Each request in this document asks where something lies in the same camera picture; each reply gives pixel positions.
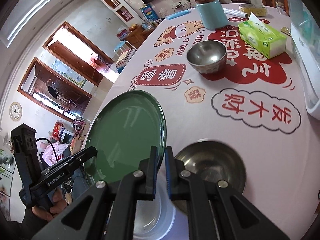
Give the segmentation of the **blue face mask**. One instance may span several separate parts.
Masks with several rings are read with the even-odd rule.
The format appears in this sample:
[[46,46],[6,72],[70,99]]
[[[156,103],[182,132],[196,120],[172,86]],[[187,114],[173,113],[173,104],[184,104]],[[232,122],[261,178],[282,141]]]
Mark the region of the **blue face mask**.
[[165,19],[166,20],[172,20],[172,19],[184,16],[184,15],[187,15],[187,14],[191,13],[193,10],[195,10],[195,8],[191,7],[190,9],[187,9],[187,10],[184,10],[184,11],[175,12],[175,13],[173,13],[171,15],[168,15]]

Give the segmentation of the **teal canister with lid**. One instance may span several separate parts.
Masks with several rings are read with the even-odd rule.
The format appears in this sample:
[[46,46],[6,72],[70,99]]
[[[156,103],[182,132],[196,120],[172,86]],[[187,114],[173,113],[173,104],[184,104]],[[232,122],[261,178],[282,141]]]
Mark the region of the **teal canister with lid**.
[[195,0],[195,3],[205,28],[215,30],[228,24],[228,18],[219,0]]

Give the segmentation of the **pink printed tablecloth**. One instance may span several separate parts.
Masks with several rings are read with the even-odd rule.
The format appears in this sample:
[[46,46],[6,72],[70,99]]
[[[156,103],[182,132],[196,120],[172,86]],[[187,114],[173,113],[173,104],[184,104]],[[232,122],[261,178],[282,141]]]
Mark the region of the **pink printed tablecloth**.
[[[242,157],[245,197],[291,239],[301,239],[319,204],[319,121],[305,108],[292,40],[267,59],[245,44],[239,20],[210,31],[199,13],[164,20],[140,46],[104,99],[129,90],[152,94],[167,121],[175,153],[202,139],[224,142]],[[227,65],[201,75],[187,61],[193,45],[222,41]]]

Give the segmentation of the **large steel bowl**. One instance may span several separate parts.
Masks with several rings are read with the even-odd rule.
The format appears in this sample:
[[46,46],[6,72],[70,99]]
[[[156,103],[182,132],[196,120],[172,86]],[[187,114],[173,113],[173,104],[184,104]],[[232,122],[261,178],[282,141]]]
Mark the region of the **large steel bowl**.
[[200,140],[182,149],[175,159],[182,161],[186,170],[203,180],[212,183],[225,180],[240,193],[245,190],[244,162],[234,149],[222,142]]

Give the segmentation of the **green plate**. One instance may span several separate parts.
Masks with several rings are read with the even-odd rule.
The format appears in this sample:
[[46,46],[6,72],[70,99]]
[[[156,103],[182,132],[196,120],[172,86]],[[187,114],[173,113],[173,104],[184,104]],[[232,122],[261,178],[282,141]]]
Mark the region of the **green plate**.
[[87,181],[92,185],[99,180],[121,180],[138,169],[153,146],[160,168],[166,144],[167,124],[156,98],[142,90],[120,94],[98,114],[87,134],[85,146],[98,152],[84,163]]

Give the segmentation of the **stack of books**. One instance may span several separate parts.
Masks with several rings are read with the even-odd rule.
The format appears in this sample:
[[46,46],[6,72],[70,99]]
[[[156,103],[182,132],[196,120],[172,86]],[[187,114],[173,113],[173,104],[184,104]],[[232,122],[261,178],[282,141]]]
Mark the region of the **stack of books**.
[[135,49],[127,49],[123,53],[121,53],[120,57],[118,58],[118,61],[116,62],[116,66],[118,68],[126,65],[131,57],[135,54],[136,50]]

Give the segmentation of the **light blue round stool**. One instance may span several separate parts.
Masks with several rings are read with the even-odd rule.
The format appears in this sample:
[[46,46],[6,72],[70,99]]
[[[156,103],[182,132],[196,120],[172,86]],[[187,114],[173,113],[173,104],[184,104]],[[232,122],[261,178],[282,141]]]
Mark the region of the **light blue round stool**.
[[114,48],[114,52],[116,55],[119,56],[119,53],[122,53],[124,49],[131,49],[131,48],[132,48],[131,43],[126,40],[123,40],[116,45],[116,47]]

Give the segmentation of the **green tissue pack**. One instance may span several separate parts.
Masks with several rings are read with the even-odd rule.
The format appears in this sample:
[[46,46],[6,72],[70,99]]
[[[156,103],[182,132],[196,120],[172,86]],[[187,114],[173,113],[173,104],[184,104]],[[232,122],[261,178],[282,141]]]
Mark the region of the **green tissue pack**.
[[286,36],[251,13],[238,25],[240,37],[266,58],[276,57],[286,50]]

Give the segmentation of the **white paper plate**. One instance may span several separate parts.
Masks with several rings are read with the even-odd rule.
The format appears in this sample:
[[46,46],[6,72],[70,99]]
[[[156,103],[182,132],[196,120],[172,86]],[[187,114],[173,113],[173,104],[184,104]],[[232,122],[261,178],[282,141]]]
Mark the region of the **white paper plate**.
[[168,197],[166,181],[159,179],[155,199],[137,202],[133,239],[163,239],[171,230],[175,216],[176,207]]

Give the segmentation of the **white bottle sterilizer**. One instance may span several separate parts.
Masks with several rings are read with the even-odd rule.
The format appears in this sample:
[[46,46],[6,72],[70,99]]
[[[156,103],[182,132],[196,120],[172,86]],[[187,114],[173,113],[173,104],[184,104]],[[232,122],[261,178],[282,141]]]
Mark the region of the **white bottle sterilizer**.
[[319,119],[319,9],[317,1],[287,0],[293,51],[301,70],[307,112]]

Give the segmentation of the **yellow snack packet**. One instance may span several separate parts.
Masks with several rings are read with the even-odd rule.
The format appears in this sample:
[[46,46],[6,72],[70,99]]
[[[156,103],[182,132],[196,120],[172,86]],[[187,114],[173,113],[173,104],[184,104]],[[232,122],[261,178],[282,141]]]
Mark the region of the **yellow snack packet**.
[[246,13],[248,16],[255,14],[258,17],[265,17],[268,15],[266,7],[255,4],[240,4],[239,10]]

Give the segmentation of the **small fluted steel bowl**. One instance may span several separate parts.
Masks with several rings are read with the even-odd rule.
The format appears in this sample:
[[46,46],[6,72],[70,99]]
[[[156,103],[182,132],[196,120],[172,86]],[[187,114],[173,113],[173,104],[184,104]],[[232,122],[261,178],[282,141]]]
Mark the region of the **small fluted steel bowl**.
[[187,51],[186,58],[199,73],[216,73],[226,65],[227,47],[218,40],[201,41]]

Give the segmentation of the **wooden tv cabinet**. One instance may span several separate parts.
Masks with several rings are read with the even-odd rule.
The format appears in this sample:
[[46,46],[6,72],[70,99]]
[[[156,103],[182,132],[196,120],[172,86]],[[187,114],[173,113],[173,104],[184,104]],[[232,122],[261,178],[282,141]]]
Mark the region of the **wooden tv cabinet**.
[[145,30],[141,25],[139,25],[135,30],[129,33],[124,40],[138,49],[155,29],[156,27],[152,27]]

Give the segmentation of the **round wall clock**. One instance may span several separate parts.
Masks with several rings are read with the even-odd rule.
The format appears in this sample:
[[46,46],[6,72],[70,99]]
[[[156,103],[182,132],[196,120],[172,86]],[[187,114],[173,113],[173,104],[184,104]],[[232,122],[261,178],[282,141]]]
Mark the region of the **round wall clock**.
[[22,106],[18,102],[13,102],[9,107],[9,115],[12,121],[18,121],[22,117]]

